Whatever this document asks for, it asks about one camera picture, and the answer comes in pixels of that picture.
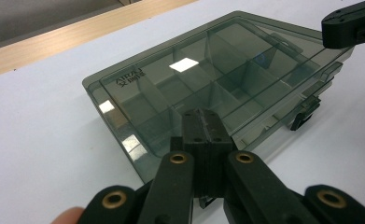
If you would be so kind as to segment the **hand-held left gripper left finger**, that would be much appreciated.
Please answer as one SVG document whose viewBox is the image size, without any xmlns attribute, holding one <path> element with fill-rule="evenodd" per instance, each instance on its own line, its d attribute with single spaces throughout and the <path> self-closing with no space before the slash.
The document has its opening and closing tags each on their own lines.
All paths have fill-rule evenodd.
<svg viewBox="0 0 365 224">
<path fill-rule="evenodd" d="M 185 151 L 194 158 L 194 196 L 203 198 L 208 195 L 205 176 L 207 171 L 206 147 L 207 139 L 203 124 L 204 112 L 196 108 L 185 112 L 182 116 L 181 135 L 171 138 L 171 151 Z"/>
</svg>

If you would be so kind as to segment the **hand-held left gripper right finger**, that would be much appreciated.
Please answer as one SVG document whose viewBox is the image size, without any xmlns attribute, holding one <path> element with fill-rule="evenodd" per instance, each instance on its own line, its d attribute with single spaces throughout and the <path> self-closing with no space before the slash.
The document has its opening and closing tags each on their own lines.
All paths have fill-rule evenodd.
<svg viewBox="0 0 365 224">
<path fill-rule="evenodd" d="M 233 150 L 233 141 L 217 113 L 209 111 L 206 118 L 208 133 L 208 187 L 207 195 L 220 198 L 224 194 L 226 177 L 224 163 Z"/>
</svg>

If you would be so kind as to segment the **grey transparent compartment box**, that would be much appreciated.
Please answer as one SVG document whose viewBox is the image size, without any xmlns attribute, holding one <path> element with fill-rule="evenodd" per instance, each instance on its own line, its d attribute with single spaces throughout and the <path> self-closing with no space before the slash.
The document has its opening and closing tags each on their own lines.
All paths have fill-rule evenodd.
<svg viewBox="0 0 365 224">
<path fill-rule="evenodd" d="M 351 53 L 325 48 L 319 31 L 234 11 L 82 84 L 148 182 L 185 112 L 217 113 L 237 148 L 251 150 L 281 126 L 299 129 Z"/>
</svg>

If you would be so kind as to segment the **white table sheet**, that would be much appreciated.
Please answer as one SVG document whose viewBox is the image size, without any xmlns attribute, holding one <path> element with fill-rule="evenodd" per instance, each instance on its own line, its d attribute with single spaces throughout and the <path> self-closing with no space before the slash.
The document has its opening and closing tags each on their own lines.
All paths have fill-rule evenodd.
<svg viewBox="0 0 365 224">
<path fill-rule="evenodd" d="M 0 224 L 50 224 L 112 185 L 141 179 L 106 128 L 85 77 L 243 10 L 318 29 L 358 0 L 197 0 L 0 75 Z M 291 189 L 341 189 L 365 205 L 365 44 L 357 46 L 320 108 L 295 132 L 282 128 L 257 153 Z"/>
</svg>

